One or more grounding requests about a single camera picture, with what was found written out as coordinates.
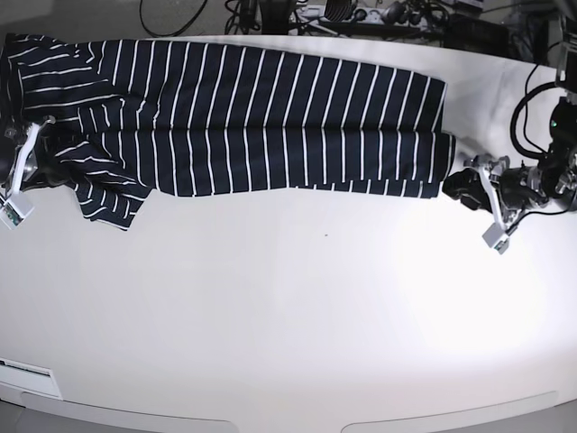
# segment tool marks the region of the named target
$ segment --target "gray floor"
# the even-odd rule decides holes
[[[173,32],[201,0],[144,0],[144,19],[155,32]],[[0,38],[7,32],[47,34],[67,42],[141,39],[139,0],[0,0]],[[222,34],[229,14],[224,0],[208,0],[185,35]]]

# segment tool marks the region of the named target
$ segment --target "fabric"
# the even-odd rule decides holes
[[[57,118],[84,217],[127,228],[152,189],[286,187],[432,198],[451,169],[446,84],[415,72],[183,41],[9,35],[2,94]]]

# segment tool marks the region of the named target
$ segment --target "black cable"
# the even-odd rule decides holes
[[[481,12],[481,14],[489,14],[491,12],[496,12],[496,11],[500,11],[503,9],[509,9],[511,7],[516,7],[516,6],[521,6],[521,5],[545,5],[545,4],[549,4],[549,2],[546,2],[544,0],[529,0],[529,1],[525,1],[525,2],[512,3],[511,5],[506,5],[506,6],[493,7],[491,9],[487,9],[486,11]],[[463,18],[457,17],[457,18],[455,18],[453,23],[458,23],[460,20],[465,19],[465,18],[468,18],[468,16],[463,16]],[[404,36],[398,36],[398,37],[392,38],[392,39],[387,39],[387,41],[388,42],[394,42],[394,41],[398,41],[399,39],[414,38],[420,34],[426,34],[426,33],[428,33],[428,29],[427,30],[419,30],[417,32],[409,33],[409,34],[406,34]]]
[[[202,2],[202,4],[200,5],[200,7],[198,8],[197,12],[193,15],[192,18],[190,18],[190,20],[188,20],[188,22],[186,24],[184,24],[182,27],[180,27],[178,30],[176,30],[175,32],[172,33],[166,33],[166,34],[162,34],[162,33],[156,33],[153,32],[145,23],[144,23],[144,18],[142,17],[142,5],[144,4],[144,0],[141,0],[141,4],[139,7],[139,14],[140,14],[140,18],[141,18],[141,25],[142,28],[144,29],[144,31],[146,31],[150,36],[152,36],[153,38],[173,38],[176,36],[180,36],[182,33],[184,33],[186,30],[188,30],[188,28],[195,23],[195,21],[198,19],[198,17],[202,14],[202,11],[205,10],[206,4],[208,3],[208,0],[204,0]]]
[[[231,7],[232,3],[236,3],[234,8]],[[239,32],[249,34],[250,30],[256,32],[261,30],[261,26],[256,21],[252,21],[250,25],[243,23],[241,7],[241,0],[226,0],[224,2],[224,8],[231,13],[231,16],[226,20],[226,24],[224,25],[224,34],[230,34],[231,32],[233,34],[238,34]]]
[[[517,221],[515,221],[515,223],[513,223],[511,225],[511,227],[507,230],[507,234],[511,235],[517,229],[519,224],[521,224],[521,221],[523,221],[525,218],[529,217],[530,215],[543,215],[544,217],[555,217],[558,215],[566,214],[567,212],[569,212],[571,210],[571,208],[575,204],[576,198],[577,198],[577,189],[575,190],[575,192],[573,192],[573,197],[572,197],[571,201],[569,202],[569,205],[567,206],[567,208],[565,210],[561,210],[559,212],[538,212],[538,211],[527,212],[526,214],[522,215]]]
[[[521,143],[517,139],[517,120],[519,119],[519,114],[521,113],[521,110],[523,110],[523,108],[525,108],[525,106],[529,103],[529,101],[531,99],[533,99],[534,97],[536,97],[540,93],[543,93],[546,90],[550,90],[552,88],[556,88],[554,81],[552,81],[550,83],[542,84],[540,86],[537,86],[533,90],[531,90],[517,104],[517,106],[515,107],[515,110],[513,110],[513,116],[511,117],[511,124],[509,126],[509,135],[511,137],[511,142],[513,143],[513,147],[521,155],[525,156],[526,158],[532,159],[532,160],[540,160],[541,158],[543,158],[544,154],[542,152],[528,151],[527,149],[525,149],[521,145]]]
[[[543,63],[546,63],[546,57],[549,54],[549,51],[552,50],[554,47],[556,47],[557,45],[559,45],[561,43],[561,41],[553,43],[551,45],[549,45],[549,47],[547,48],[547,52],[545,53],[545,59],[543,59]],[[529,81],[531,80],[531,77],[533,77],[533,75],[536,73],[537,69],[539,68],[539,66],[541,66],[541,63],[537,63],[533,69],[531,69],[531,72],[529,73],[529,75],[527,76],[527,79],[525,80],[525,96],[529,93]],[[525,107],[525,120],[523,121],[523,137],[525,138],[525,140],[531,144],[533,147],[535,147],[536,149],[540,150],[541,152],[545,152],[544,149],[542,149],[541,147],[537,146],[535,143],[533,143],[531,140],[529,140],[529,137],[527,136],[527,124],[528,124],[528,120],[529,120],[529,107],[526,106]]]

